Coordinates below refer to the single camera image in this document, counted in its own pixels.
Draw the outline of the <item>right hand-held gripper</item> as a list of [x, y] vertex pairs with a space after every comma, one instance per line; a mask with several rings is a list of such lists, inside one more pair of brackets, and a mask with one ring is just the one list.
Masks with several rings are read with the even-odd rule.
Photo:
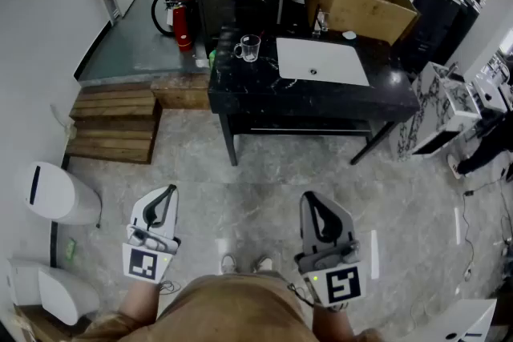
[[[340, 308], [365, 297], [366, 266], [359, 258], [360, 242], [354, 240], [352, 215], [328, 197], [306, 191], [300, 217], [304, 253], [294, 260], [313, 303]], [[325, 243], [337, 247], [321, 251]]]

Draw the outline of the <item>clear glass mug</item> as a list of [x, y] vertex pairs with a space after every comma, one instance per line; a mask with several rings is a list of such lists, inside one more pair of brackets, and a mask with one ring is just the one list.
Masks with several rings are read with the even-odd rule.
[[255, 62], [258, 59], [261, 38], [255, 34], [243, 35], [234, 46], [233, 53], [236, 58], [242, 58], [245, 62]]

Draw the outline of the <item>person's right forearm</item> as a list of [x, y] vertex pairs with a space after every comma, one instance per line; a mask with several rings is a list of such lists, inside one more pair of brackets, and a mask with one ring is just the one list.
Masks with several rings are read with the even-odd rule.
[[313, 308], [312, 332], [319, 342], [350, 342], [354, 338], [345, 310], [335, 312], [319, 305]]

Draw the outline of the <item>person's left forearm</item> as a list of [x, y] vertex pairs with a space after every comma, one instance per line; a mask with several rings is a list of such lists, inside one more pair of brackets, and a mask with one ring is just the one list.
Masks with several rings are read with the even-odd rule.
[[143, 326], [157, 319], [160, 285], [136, 280], [128, 289], [118, 312]]

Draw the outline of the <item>person's right shoe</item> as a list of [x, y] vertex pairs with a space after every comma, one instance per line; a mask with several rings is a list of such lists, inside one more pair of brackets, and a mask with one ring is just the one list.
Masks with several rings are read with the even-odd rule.
[[273, 259], [269, 256], [262, 256], [257, 260], [252, 267], [254, 273], [270, 272], [273, 270]]

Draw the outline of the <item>person's shoe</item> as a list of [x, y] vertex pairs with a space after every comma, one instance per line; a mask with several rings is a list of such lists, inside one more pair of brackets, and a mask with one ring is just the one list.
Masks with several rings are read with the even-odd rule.
[[448, 154], [446, 161], [456, 179], [461, 179], [468, 173], [467, 159], [458, 161], [452, 154]]
[[220, 270], [222, 275], [236, 274], [238, 270], [235, 257], [231, 254], [224, 255], [221, 259]]
[[257, 260], [252, 267], [254, 273], [270, 272], [273, 270], [273, 259], [269, 256], [262, 256]]

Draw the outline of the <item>white bin with black slot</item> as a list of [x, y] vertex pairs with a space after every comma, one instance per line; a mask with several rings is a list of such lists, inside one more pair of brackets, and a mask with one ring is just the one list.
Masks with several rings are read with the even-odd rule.
[[100, 221], [99, 195], [83, 181], [48, 162], [32, 162], [18, 173], [25, 205], [35, 214], [66, 225]]

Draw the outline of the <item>wooden steps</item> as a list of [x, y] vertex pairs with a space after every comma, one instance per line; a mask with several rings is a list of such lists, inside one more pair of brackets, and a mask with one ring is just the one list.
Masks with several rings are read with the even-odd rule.
[[66, 154], [149, 164], [161, 115], [149, 82], [84, 87], [71, 109], [76, 135], [69, 140]]

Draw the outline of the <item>person's brown clothing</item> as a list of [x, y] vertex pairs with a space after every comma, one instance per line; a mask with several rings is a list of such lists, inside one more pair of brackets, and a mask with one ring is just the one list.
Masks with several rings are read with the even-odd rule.
[[[118, 311], [93, 321], [73, 342], [319, 342], [275, 272], [202, 276], [143, 326]], [[375, 329], [350, 342], [384, 342]]]

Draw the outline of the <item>wooden block step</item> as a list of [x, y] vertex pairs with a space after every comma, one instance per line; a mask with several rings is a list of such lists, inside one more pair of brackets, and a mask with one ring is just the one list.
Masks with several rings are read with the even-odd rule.
[[209, 110], [208, 84], [210, 74], [178, 73], [158, 78], [151, 91], [163, 109]]

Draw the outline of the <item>clear plastic tube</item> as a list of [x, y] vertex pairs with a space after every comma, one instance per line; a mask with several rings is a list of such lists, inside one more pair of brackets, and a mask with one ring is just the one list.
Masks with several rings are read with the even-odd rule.
[[63, 128], [65, 135], [68, 140], [73, 140], [76, 138], [77, 135], [77, 128], [75, 126], [75, 121], [71, 118], [64, 119], [59, 114], [59, 111], [57, 110], [56, 106], [51, 104], [50, 110], [52, 115], [54, 116], [54, 119], [57, 121], [57, 123]]

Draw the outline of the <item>white box with black marks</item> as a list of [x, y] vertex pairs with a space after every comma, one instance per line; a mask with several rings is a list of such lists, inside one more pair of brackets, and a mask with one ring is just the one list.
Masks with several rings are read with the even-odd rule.
[[497, 299], [459, 300], [398, 342], [485, 342]]

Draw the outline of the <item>white marble cabinet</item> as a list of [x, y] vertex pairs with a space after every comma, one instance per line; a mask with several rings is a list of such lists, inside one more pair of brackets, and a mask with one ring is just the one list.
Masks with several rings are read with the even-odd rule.
[[420, 108], [389, 136], [390, 149], [398, 160], [430, 157], [481, 119], [469, 85], [448, 67], [428, 62], [412, 88]]

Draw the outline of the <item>white sink basin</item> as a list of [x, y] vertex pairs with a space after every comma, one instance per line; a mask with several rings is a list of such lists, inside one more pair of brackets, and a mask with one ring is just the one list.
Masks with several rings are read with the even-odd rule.
[[347, 45], [307, 39], [276, 39], [282, 78], [368, 87], [357, 51]]

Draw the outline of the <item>metal faucet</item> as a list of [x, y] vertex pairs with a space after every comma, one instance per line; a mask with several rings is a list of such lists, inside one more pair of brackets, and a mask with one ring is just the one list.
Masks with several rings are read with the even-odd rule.
[[321, 36], [323, 32], [327, 32], [329, 30], [329, 13], [318, 9], [315, 12], [313, 25], [312, 25], [312, 36], [314, 38], [318, 38]]

